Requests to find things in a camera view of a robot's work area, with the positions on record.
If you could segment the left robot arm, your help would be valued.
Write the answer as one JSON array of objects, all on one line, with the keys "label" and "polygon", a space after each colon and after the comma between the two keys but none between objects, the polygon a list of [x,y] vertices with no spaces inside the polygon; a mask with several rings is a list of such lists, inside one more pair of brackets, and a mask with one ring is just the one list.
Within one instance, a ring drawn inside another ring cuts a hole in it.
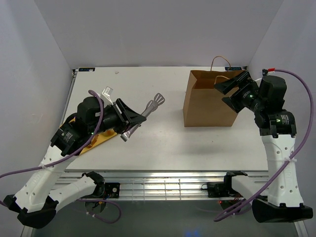
[{"label": "left robot arm", "polygon": [[78,104],[77,112],[70,115],[51,139],[51,144],[40,165],[33,168],[33,175],[23,188],[7,195],[4,204],[16,212],[18,220],[28,227],[45,227],[56,213],[81,198],[107,197],[104,178],[94,172],[82,174],[78,181],[53,190],[64,170],[91,144],[93,138],[107,130],[124,134],[146,121],[150,108],[142,114],[130,109],[121,99],[111,102],[108,98],[91,96]]}]

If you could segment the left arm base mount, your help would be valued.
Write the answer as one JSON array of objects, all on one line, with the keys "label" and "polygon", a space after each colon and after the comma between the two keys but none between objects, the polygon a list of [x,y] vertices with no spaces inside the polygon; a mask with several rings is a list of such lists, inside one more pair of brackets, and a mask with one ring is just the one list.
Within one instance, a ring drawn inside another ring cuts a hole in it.
[{"label": "left arm base mount", "polygon": [[119,198],[120,183],[105,183],[100,192],[100,197],[103,199]]}]

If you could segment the metal serving tongs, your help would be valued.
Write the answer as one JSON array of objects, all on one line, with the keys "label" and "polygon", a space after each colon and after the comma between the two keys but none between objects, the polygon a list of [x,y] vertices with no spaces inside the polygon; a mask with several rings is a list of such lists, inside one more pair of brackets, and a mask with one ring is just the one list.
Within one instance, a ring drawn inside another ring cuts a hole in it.
[{"label": "metal serving tongs", "polygon": [[[153,100],[150,100],[146,105],[145,110],[141,114],[145,118],[147,118],[151,113],[153,113],[160,105],[165,102],[165,98],[161,93],[157,93]],[[142,122],[137,123],[136,125],[129,128],[125,133],[123,133],[120,137],[123,141],[127,141],[131,135],[141,126]]]}]

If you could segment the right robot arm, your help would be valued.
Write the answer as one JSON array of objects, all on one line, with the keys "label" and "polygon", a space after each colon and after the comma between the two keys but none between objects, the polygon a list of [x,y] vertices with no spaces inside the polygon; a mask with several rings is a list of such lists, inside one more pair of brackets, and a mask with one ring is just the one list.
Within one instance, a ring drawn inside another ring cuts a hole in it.
[{"label": "right robot arm", "polygon": [[294,115],[283,108],[287,85],[283,78],[274,75],[275,71],[264,69],[260,82],[253,80],[248,72],[242,72],[214,85],[233,111],[247,108],[254,113],[269,173],[269,180],[259,187],[244,172],[228,172],[224,193],[229,196],[239,193],[242,200],[223,210],[215,222],[242,213],[247,205],[251,205],[259,223],[291,223],[313,218],[313,209],[304,204],[297,182],[295,156],[301,147],[295,146]]}]

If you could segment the brown paper bag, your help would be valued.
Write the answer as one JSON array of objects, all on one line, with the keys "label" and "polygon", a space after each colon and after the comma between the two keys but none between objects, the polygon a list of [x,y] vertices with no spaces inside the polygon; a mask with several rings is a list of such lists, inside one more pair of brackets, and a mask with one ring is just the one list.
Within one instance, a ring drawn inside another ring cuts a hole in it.
[{"label": "brown paper bag", "polygon": [[224,71],[215,71],[212,65],[208,71],[190,71],[183,105],[185,127],[231,127],[237,118],[215,86],[247,71],[247,67],[228,64]]}]

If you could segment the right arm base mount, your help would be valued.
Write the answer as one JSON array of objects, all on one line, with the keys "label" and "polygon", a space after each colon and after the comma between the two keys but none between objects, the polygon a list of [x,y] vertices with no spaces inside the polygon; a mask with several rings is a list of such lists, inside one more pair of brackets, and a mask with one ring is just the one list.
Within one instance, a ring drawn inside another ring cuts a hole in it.
[{"label": "right arm base mount", "polygon": [[201,190],[207,191],[209,198],[227,198],[230,196],[224,183],[207,182],[202,184]]}]

